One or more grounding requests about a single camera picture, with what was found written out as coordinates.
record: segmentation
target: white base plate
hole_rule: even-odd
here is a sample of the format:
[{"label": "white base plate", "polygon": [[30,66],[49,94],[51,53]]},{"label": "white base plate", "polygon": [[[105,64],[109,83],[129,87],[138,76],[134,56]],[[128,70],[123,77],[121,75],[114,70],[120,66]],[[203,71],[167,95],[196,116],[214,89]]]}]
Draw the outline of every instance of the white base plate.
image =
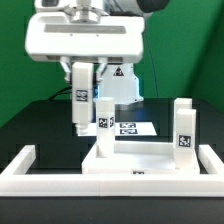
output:
[{"label": "white base plate", "polygon": [[196,155],[193,169],[175,169],[173,143],[115,141],[114,154],[103,158],[95,144],[82,163],[83,174],[200,174]]}]

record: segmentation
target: black table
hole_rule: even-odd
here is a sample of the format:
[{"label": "black table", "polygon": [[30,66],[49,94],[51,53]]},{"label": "black table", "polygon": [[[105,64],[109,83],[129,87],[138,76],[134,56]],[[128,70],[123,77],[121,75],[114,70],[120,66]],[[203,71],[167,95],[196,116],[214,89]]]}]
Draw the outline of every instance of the black table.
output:
[{"label": "black table", "polygon": [[[147,99],[144,106],[116,111],[116,121],[151,121],[157,136],[120,140],[172,142],[173,99]],[[196,145],[209,144],[224,158],[224,114],[202,100]],[[95,137],[77,137],[70,101],[36,101],[0,129],[0,169],[26,144],[37,147],[29,173],[80,173]],[[51,197],[0,198],[0,223],[224,223],[223,198]]]}]

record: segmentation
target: green backdrop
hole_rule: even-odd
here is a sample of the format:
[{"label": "green backdrop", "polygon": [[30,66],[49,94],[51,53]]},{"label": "green backdrop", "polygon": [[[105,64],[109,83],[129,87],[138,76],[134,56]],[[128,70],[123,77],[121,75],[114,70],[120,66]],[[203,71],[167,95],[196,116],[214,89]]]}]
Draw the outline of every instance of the green backdrop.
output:
[{"label": "green backdrop", "polygon": [[[24,50],[33,0],[2,1],[0,13],[0,126],[35,100],[65,87],[55,63],[33,62]],[[135,67],[144,97],[156,97],[149,40],[159,97],[202,98],[224,111],[224,3],[171,0],[147,22],[143,60]]]}]

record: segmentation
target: white frame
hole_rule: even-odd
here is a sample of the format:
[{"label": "white frame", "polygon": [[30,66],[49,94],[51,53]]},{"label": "white frame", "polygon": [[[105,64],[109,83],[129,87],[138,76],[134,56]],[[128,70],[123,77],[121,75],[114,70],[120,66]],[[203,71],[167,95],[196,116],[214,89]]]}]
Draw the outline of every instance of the white frame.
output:
[{"label": "white frame", "polygon": [[25,175],[35,160],[35,146],[25,146],[0,175],[0,196],[224,197],[223,163],[208,145],[199,159],[211,174]]}]

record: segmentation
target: white post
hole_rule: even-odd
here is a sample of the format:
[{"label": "white post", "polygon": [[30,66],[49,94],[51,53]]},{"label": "white post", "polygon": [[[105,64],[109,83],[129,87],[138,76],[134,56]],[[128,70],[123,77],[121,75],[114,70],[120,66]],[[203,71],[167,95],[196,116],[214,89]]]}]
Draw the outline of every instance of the white post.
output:
[{"label": "white post", "polygon": [[193,169],[195,160],[196,110],[192,99],[174,103],[173,146],[176,169]]},{"label": "white post", "polygon": [[92,121],[93,64],[76,62],[72,66],[72,121],[77,134],[85,134]]},{"label": "white post", "polygon": [[115,102],[105,97],[96,101],[97,147],[99,156],[114,154],[115,143]]},{"label": "white post", "polygon": [[1,173],[1,176],[24,175],[36,159],[35,145],[26,145]]}]

